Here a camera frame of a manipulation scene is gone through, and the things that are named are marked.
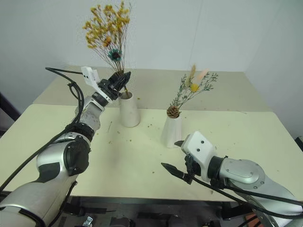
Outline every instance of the flower stem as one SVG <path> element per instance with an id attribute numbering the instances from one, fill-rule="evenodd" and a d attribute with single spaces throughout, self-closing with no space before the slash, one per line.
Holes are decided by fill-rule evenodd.
<path id="1" fill-rule="evenodd" d="M 127 98 L 130 98 L 130 96 L 129 96 L 129 94 L 128 94 L 128 90 L 127 90 L 127 88 L 126 88 L 126 85 L 124 85 L 124 91 L 125 91 L 125 93 L 126 93 Z"/>

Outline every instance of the teal flower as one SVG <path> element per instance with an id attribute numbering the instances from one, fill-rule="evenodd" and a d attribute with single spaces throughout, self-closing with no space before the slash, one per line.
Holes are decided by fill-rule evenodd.
<path id="1" fill-rule="evenodd" d="M 112 61 L 121 61 L 122 51 L 118 49 L 113 49 L 109 52 L 108 57 Z"/>

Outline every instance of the white wall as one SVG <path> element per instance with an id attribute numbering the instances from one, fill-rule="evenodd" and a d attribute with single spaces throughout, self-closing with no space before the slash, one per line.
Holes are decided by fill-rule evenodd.
<path id="1" fill-rule="evenodd" d="M 255 67 L 251 63 L 259 65 L 256 60 L 262 54 L 257 50 L 264 46 L 268 30 L 277 23 L 278 12 L 281 13 L 281 8 L 289 1 L 130 1 L 133 9 L 128 36 L 128 66 L 187 70 L 195 62 L 199 69 L 249 69 L 249 79 L 272 107 L 276 105 L 271 103 L 272 93 L 264 92 L 265 83 L 256 79 L 258 75 L 254 75 L 252 69 Z M 24 111 L 55 78 L 44 70 L 45 66 L 106 66 L 86 47 L 85 31 L 81 27 L 90 17 L 90 7 L 107 2 L 113 1 L 1 1 L 0 91 L 19 111 Z M 298 22 L 294 26 L 301 29 Z M 294 31 L 289 31 L 289 36 L 294 35 Z M 268 81 L 275 76 L 268 76 Z"/>
<path id="2" fill-rule="evenodd" d="M 246 75 L 290 134 L 303 135 L 303 1 L 283 1 Z"/>

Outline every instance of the yellow blossom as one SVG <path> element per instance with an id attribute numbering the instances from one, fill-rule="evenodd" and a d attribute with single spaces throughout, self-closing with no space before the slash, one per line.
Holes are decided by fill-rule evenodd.
<path id="1" fill-rule="evenodd" d="M 111 38 L 110 36 L 106 36 L 106 39 L 104 40 L 103 46 L 107 47 L 111 43 Z"/>
<path id="2" fill-rule="evenodd" d="M 199 90 L 199 85 L 198 84 L 192 84 L 191 87 L 190 87 L 190 90 L 192 92 L 196 92 Z"/>

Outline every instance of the black clamp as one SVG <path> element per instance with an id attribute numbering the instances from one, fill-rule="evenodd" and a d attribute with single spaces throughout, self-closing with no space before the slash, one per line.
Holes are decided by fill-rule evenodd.
<path id="1" fill-rule="evenodd" d="M 201 176 L 201 167 L 190 155 L 185 156 L 185 165 L 187 174 L 185 174 L 183 180 L 186 183 L 191 184 L 195 175 Z"/>
<path id="2" fill-rule="evenodd" d="M 225 184 L 224 184 L 224 182 L 222 182 L 222 181 L 220 181 L 220 180 L 218 180 L 218 179 L 211 179 L 210 180 L 210 185 L 211 186 L 214 186 L 214 187 L 216 187 L 216 188 L 218 188 L 218 189 L 224 189 L 225 187 Z"/>
<path id="3" fill-rule="evenodd" d="M 102 79 L 98 87 L 111 99 L 116 100 L 119 97 L 120 90 L 125 87 L 131 72 L 115 72 L 108 80 Z"/>

